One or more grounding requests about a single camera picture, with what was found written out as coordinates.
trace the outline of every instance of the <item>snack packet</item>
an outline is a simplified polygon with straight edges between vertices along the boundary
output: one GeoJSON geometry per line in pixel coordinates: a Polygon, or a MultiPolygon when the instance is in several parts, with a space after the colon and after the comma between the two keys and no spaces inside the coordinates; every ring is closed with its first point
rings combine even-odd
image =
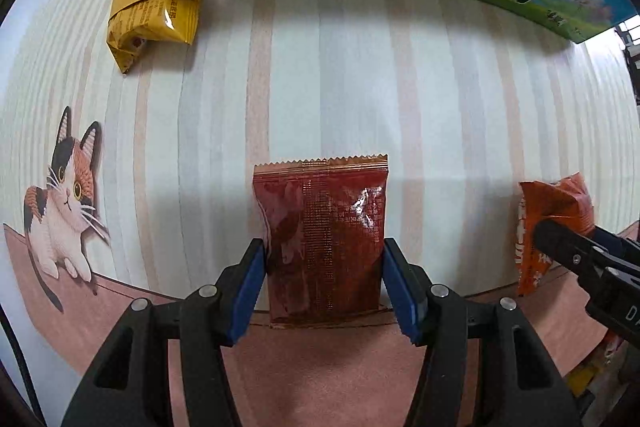
{"type": "Polygon", "coordinates": [[[533,247],[533,231],[538,222],[552,218],[581,235],[590,236],[595,229],[593,205],[580,172],[558,183],[522,182],[523,197],[518,208],[516,265],[520,272],[518,295],[535,290],[542,276],[553,264],[533,247]]]}
{"type": "Polygon", "coordinates": [[[112,0],[107,44],[126,73],[147,40],[192,44],[200,0],[112,0]]]}
{"type": "Polygon", "coordinates": [[[255,167],[273,324],[316,325],[378,309],[387,175],[386,156],[255,167]]]}

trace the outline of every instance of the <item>cat ear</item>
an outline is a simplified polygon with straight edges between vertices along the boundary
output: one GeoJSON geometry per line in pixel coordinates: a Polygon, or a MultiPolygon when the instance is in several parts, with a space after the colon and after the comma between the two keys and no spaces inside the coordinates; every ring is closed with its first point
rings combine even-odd
{"type": "Polygon", "coordinates": [[[71,108],[67,105],[62,112],[60,125],[58,126],[58,134],[56,135],[56,143],[62,142],[63,139],[71,136],[69,126],[71,125],[71,108]]]}
{"type": "Polygon", "coordinates": [[[100,140],[100,124],[98,122],[92,123],[85,131],[84,136],[80,140],[80,150],[86,158],[89,160],[91,168],[94,169],[95,158],[97,157],[97,143],[100,140]]]}

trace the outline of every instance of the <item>red snack packet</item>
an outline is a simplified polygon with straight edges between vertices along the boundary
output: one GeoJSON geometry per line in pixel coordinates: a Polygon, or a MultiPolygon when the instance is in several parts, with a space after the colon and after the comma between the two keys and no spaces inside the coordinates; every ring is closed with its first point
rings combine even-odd
{"type": "Polygon", "coordinates": [[[271,322],[314,325],[378,309],[386,156],[258,165],[271,322]]]}
{"type": "Polygon", "coordinates": [[[520,272],[518,295],[535,290],[553,261],[533,248],[533,231],[548,217],[581,235],[595,229],[593,205],[580,172],[558,183],[522,182],[523,197],[518,208],[516,265],[520,272]]]}

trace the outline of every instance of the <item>calico cat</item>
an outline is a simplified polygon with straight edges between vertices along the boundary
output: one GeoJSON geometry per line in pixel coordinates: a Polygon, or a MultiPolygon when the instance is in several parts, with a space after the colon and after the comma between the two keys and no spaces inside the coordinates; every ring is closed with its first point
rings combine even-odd
{"type": "Polygon", "coordinates": [[[70,135],[71,109],[62,112],[56,145],[49,166],[47,188],[31,186],[24,195],[24,237],[31,265],[44,293],[63,311],[58,296],[42,279],[42,271],[58,278],[58,264],[74,279],[92,279],[91,268],[82,253],[81,234],[89,227],[104,240],[106,228],[95,217],[94,170],[100,142],[100,124],[94,121],[78,141],[70,135]]]}

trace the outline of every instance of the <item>metal screw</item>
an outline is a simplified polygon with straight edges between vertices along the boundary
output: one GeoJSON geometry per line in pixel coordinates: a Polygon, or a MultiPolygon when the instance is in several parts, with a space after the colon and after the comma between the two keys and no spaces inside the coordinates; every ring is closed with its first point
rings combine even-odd
{"type": "Polygon", "coordinates": [[[511,297],[503,297],[502,299],[500,299],[500,306],[510,312],[514,311],[514,309],[518,307],[516,301],[514,301],[511,297]]]}
{"type": "Polygon", "coordinates": [[[433,293],[436,297],[446,297],[449,295],[449,288],[447,288],[444,284],[434,284],[431,287],[431,293],[433,293]]]}
{"type": "Polygon", "coordinates": [[[216,293],[218,293],[218,288],[212,284],[206,284],[202,288],[198,290],[200,297],[213,297],[216,293]]]}
{"type": "Polygon", "coordinates": [[[131,309],[135,312],[141,312],[147,306],[149,306],[149,301],[143,298],[136,299],[131,303],[131,309]]]}

